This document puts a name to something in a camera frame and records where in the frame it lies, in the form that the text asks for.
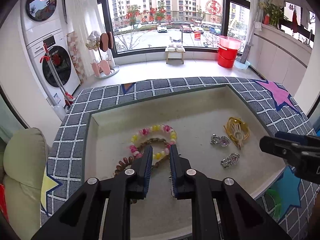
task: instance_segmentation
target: washing machine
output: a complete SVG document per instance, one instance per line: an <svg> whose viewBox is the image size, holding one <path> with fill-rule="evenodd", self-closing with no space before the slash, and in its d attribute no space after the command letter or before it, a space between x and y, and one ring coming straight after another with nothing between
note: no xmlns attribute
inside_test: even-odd
<svg viewBox="0 0 320 240"><path fill-rule="evenodd" d="M64 95L58 87L48 63L45 60L40 63L40 59L45 55L44 43L48 47L51 60L65 90L72 95L79 86L80 80L68 52L67 37L63 35L61 30L56 30L27 45L34 70L48 97L54 105L64 107Z"/></svg>
<svg viewBox="0 0 320 240"><path fill-rule="evenodd" d="M20 0L20 8L26 45L66 25L62 0Z"/></svg>

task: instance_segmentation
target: checkered tablecloth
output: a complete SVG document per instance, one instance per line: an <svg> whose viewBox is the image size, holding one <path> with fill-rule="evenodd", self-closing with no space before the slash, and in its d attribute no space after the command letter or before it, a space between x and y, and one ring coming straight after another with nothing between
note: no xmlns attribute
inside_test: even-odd
<svg viewBox="0 0 320 240"><path fill-rule="evenodd" d="M277 111L272 93L255 80L235 77L190 77L141 81L81 91L71 110L63 120L49 154L46 172L59 185L47 191L46 210L41 208L41 223L50 216L81 186L81 156L89 113L137 99L168 94L181 90L226 84L236 90L243 101L254 111L269 132L291 132L316 135L311 123L296 101L294 106L283 105ZM301 181L299 194L301 207L291 207L279 220L280 226L293 238L302 239L307 229L318 185ZM256 200L269 214L274 212L274 202L267 194Z"/></svg>

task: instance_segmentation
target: car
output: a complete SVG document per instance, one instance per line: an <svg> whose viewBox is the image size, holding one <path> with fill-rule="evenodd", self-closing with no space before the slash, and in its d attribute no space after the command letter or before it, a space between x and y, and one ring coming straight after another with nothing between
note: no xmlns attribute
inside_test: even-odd
<svg viewBox="0 0 320 240"><path fill-rule="evenodd" d="M191 28L188 25L181 24L180 31L184 33L191 33Z"/></svg>
<svg viewBox="0 0 320 240"><path fill-rule="evenodd" d="M219 27L209 27L209 32L214 34L214 35L220 35L221 34L221 29Z"/></svg>
<svg viewBox="0 0 320 240"><path fill-rule="evenodd" d="M198 32L200 32L201 34L203 34L203 32L204 32L203 28L201 28L200 26L196 26L196 25L194 25L194 24L190 25L190 28L191 28L191 30L192 30L193 32L198 31Z"/></svg>
<svg viewBox="0 0 320 240"><path fill-rule="evenodd" d="M166 32L168 32L168 30L167 30L167 27L166 27L166 26L164 26L164 25L159 25L159 26L157 27L157 32L159 32L159 33L166 33Z"/></svg>

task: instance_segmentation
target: pink bead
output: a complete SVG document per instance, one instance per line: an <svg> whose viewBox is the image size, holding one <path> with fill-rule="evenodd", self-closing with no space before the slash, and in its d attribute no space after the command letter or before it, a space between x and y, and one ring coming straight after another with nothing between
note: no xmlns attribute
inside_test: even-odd
<svg viewBox="0 0 320 240"><path fill-rule="evenodd" d="M137 155L135 155L135 159L141 158L142 157L142 153L138 153Z"/></svg>

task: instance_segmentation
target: sticker on washing machine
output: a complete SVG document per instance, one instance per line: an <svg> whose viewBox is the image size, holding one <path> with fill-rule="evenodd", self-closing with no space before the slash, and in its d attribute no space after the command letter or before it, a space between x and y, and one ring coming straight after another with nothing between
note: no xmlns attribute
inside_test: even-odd
<svg viewBox="0 0 320 240"><path fill-rule="evenodd" d="M57 104L60 103L61 99L57 93L54 94L53 98L54 98L54 100L56 100Z"/></svg>

